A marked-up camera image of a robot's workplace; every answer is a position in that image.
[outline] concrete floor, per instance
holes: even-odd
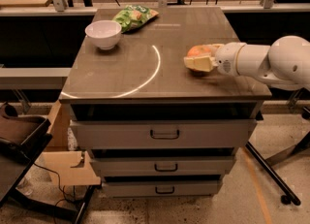
[[[266,158],[296,144],[309,130],[310,121],[298,113],[273,113],[266,109],[263,121],[259,121],[250,142]],[[82,223],[310,223],[309,155],[310,151],[305,151],[273,167],[301,200],[300,206],[281,204],[282,190],[252,155],[241,148],[236,154],[232,171],[224,177],[223,187],[213,197],[106,199],[102,191],[96,189]],[[43,159],[40,157],[37,163],[43,165]],[[31,198],[53,205],[63,198],[62,193],[51,183],[48,172],[32,167],[26,177],[28,184],[20,191],[31,193]],[[82,196],[84,189],[83,186],[77,187],[77,196]],[[68,223],[60,219],[55,222]],[[54,223],[54,220],[14,204],[5,204],[0,208],[0,223],[36,224]]]

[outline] drawer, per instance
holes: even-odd
[[[103,183],[106,197],[211,196],[221,189],[221,180]]]
[[[92,149],[241,147],[245,146],[255,126],[254,119],[71,123],[79,146]]]
[[[105,176],[188,176],[227,174],[233,167],[233,156],[173,158],[101,158],[91,166],[101,178]]]

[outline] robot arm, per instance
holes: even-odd
[[[215,53],[218,71],[247,76],[285,90],[310,90],[310,43],[297,36],[280,38],[272,46],[228,43]]]

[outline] green chip bag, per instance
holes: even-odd
[[[122,26],[122,33],[139,28],[146,24],[158,12],[141,5],[127,5],[112,20]]]

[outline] drawer handle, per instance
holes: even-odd
[[[175,134],[171,133],[157,133],[154,130],[149,132],[152,139],[155,140],[176,140],[180,137],[180,131],[176,130]]]
[[[178,168],[177,168],[177,164],[175,164],[174,168],[172,168],[172,169],[159,169],[157,167],[157,164],[155,164],[154,169],[156,172],[159,172],[159,173],[173,173],[173,172],[176,172]]]
[[[158,195],[169,195],[169,194],[173,194],[174,193],[174,186],[171,188],[170,191],[161,191],[159,190],[157,187],[155,187],[155,192]]]

